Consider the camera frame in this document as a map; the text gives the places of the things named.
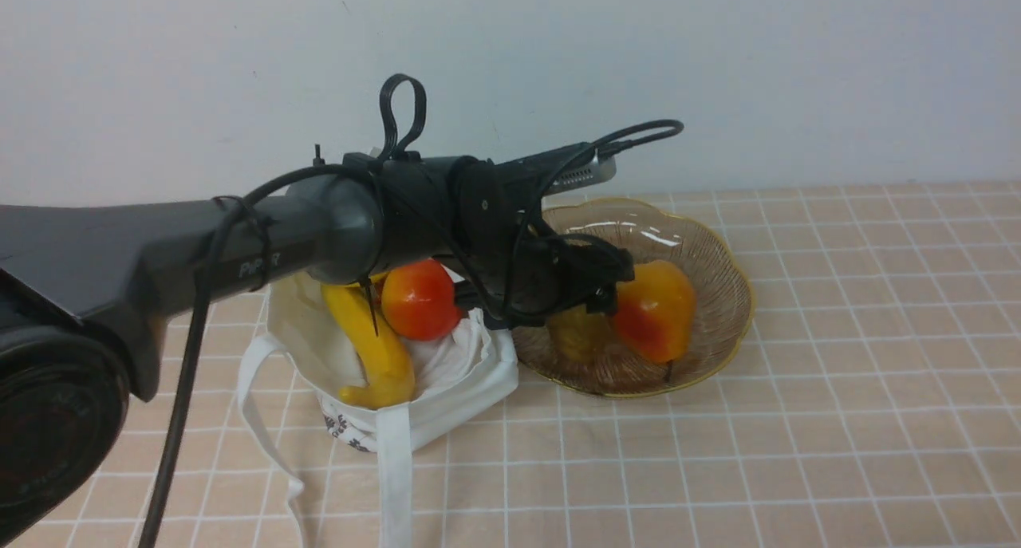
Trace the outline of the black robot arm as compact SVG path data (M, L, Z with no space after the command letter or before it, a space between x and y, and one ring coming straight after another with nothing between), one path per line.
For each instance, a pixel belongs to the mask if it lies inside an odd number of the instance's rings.
M633 258L561 236L541 200L610 158L568 147L496 165L470 156L346 153L244 198L115 207L2 207L2 544L84 486L131 396L160 383L168 323L192 313L144 546L163 520L209 307L290 275L360 284L438 258L457 293L510 327L579 305L615 309Z

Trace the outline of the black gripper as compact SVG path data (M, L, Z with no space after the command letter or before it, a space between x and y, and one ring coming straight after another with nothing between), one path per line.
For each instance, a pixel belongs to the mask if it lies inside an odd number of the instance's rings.
M587 233L515 232L474 247L456 269L456 305L496 329L541 327L568 309L617 312L617 284L635 278L630 251Z

